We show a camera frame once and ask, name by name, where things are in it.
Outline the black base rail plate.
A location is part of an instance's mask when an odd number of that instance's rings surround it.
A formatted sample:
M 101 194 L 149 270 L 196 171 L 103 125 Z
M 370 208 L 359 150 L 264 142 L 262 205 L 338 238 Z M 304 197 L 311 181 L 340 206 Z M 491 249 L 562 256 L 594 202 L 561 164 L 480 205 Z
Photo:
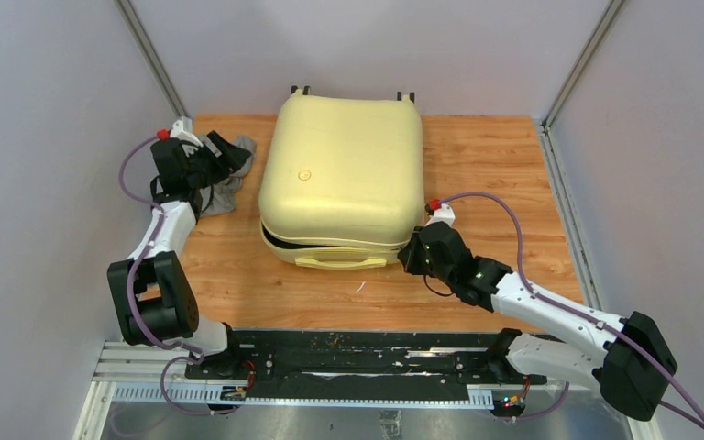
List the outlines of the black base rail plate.
M 254 373 L 252 395 L 265 399 L 451 402 L 468 398 L 468 386 L 543 385 L 506 372 L 488 349 L 490 333 L 395 333 L 311 330 L 243 330 L 233 365 L 212 355 L 184 375 L 194 380 L 244 380 Z

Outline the cream suitcase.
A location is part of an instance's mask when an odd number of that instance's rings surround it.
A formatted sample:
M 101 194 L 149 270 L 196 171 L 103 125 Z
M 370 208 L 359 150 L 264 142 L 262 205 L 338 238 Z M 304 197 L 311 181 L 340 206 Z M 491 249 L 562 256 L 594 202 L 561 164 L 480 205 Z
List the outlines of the cream suitcase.
M 389 266 L 422 223 L 423 204 L 414 93 L 363 100 L 291 89 L 258 194 L 260 235 L 277 259 L 318 270 Z

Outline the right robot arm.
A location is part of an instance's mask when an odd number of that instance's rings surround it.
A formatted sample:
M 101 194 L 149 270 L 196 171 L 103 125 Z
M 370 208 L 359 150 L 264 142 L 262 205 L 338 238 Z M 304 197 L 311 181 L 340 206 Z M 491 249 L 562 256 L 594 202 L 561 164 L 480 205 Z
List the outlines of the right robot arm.
M 415 227 L 397 259 L 405 272 L 441 281 L 463 303 L 513 316 L 552 336 L 502 331 L 486 359 L 498 382 L 522 374 L 576 383 L 599 391 L 619 413 L 649 421 L 677 372 L 650 316 L 593 310 L 531 283 L 496 259 L 473 255 L 445 222 Z

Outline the grey crumpled cloth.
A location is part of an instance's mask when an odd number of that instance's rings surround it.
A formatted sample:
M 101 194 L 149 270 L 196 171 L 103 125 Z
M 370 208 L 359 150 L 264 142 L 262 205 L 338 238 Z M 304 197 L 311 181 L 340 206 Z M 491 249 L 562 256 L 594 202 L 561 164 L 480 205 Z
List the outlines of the grey crumpled cloth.
M 249 174 L 257 157 L 257 142 L 248 136 L 236 138 L 233 145 L 250 153 L 244 166 L 225 180 L 201 189 L 203 209 L 200 217 L 224 215 L 237 208 L 235 194 L 243 185 L 243 178 Z

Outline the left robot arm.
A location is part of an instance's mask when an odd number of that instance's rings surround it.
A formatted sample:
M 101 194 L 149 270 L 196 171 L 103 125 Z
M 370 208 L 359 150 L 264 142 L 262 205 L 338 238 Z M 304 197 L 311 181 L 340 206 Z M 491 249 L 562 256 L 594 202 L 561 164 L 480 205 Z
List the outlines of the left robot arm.
M 151 220 L 135 250 L 106 272 L 122 337 L 131 346 L 209 356 L 209 367 L 232 379 L 244 367 L 244 354 L 230 345 L 228 324 L 200 312 L 181 254 L 200 219 L 235 209 L 234 195 L 255 161 L 257 143 L 246 136 L 229 142 L 215 131 L 196 136 L 173 129 L 140 147 L 149 150 L 157 171 L 149 195 L 121 189 L 149 208 Z

